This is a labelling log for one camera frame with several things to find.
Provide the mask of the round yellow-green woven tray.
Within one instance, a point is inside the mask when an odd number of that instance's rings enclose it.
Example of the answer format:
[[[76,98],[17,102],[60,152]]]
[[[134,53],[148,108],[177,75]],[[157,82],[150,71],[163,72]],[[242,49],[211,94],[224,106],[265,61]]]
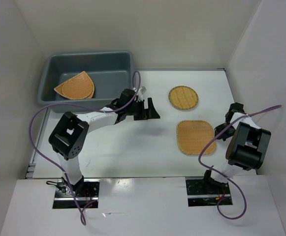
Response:
[[[168,94],[170,104],[178,110],[191,110],[199,102],[196,91],[188,86],[176,86]]]

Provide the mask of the rounded tan woven tray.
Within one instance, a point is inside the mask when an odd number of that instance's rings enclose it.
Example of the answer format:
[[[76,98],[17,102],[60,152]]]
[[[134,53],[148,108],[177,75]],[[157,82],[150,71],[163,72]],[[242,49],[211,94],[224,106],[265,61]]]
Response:
[[[176,126],[177,145],[186,155],[200,155],[214,138],[214,130],[204,120],[183,120]]]

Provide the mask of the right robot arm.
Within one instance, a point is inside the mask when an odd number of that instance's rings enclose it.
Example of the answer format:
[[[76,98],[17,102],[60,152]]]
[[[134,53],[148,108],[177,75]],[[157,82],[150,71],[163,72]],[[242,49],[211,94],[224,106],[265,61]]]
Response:
[[[263,164],[271,132],[257,126],[249,117],[235,121],[245,114],[243,104],[232,103],[225,115],[225,122],[215,127],[215,137],[218,140],[231,138],[231,141],[225,154],[226,162],[217,167],[219,172],[205,171],[201,181],[204,192],[212,194],[225,189],[228,177],[241,171],[258,170]]]

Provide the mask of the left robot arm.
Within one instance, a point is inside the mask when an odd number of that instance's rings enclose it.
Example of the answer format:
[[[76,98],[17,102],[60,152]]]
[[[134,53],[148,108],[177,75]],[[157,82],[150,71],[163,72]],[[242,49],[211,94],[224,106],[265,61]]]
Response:
[[[62,180],[70,195],[76,197],[84,191],[84,176],[80,170],[78,155],[90,132],[118,124],[127,116],[133,116],[134,120],[160,118],[152,98],[147,99],[148,107],[145,108],[145,100],[142,98],[144,89],[127,88],[119,98],[96,112],[81,115],[66,112],[62,115],[49,137],[49,144],[59,157],[60,167],[63,168]]]

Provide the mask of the grey plastic bin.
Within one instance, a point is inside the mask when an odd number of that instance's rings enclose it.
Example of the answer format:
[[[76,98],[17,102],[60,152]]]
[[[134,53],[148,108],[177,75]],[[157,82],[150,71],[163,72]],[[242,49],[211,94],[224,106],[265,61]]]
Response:
[[[70,100],[55,92],[55,87],[85,71],[94,82],[92,98]],[[86,113],[100,110],[120,97],[124,89],[132,88],[135,71],[130,51],[92,51],[62,53],[49,57],[38,87],[37,101],[41,106],[51,105],[55,113]]]

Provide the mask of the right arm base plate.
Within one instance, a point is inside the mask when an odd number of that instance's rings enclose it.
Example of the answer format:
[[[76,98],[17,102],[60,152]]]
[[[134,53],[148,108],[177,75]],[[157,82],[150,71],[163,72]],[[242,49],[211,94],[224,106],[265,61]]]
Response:
[[[185,180],[189,207],[216,206],[221,199],[221,206],[233,205],[227,184],[224,187],[216,187],[204,185],[202,178],[186,178]]]

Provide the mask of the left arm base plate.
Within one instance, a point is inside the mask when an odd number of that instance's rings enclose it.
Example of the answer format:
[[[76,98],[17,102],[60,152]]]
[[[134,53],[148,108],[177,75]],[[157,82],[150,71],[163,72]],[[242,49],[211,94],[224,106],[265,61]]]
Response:
[[[65,185],[62,179],[56,181],[48,180],[46,184],[55,187],[53,209],[77,208],[70,189]],[[76,190],[73,191],[81,209],[98,208],[99,186],[99,179],[86,178],[81,188],[76,188]]]

